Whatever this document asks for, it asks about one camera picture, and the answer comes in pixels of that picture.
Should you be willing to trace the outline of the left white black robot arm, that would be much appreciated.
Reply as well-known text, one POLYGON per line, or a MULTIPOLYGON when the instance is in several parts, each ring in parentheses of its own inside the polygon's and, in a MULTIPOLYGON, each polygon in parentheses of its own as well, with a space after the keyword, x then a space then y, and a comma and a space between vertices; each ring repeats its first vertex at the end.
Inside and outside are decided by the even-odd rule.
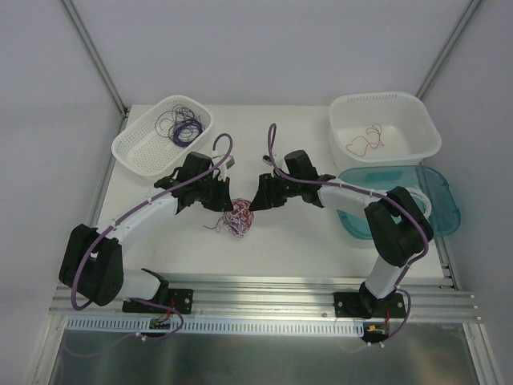
POLYGON ((149 269, 126 269, 123 255, 166 220, 196 202, 212 212, 232 210, 227 156, 211 158, 189 153, 182 166, 157 180, 150 195, 121 217, 102 225, 77 225, 70 234, 59 281, 71 288, 71 304, 81 309, 77 297, 105 306, 115 299, 136 301, 151 312, 169 303, 169 283, 149 269))

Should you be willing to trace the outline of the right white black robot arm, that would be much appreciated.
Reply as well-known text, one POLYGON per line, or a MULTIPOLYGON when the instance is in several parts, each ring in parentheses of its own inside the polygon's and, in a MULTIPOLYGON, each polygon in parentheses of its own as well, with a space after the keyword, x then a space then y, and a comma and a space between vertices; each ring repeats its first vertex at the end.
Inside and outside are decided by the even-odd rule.
POLYGON ((410 265, 426 255, 434 236, 410 191, 403 187, 375 191, 347 184, 329 174, 320 175, 303 150, 285 156, 287 172, 277 165, 272 154, 263 160, 273 171, 260 175, 251 211, 278 208, 288 199, 300 197, 306 204, 366 220, 378 258, 356 298, 345 305, 345 311, 359 318, 376 317, 385 311, 410 265))

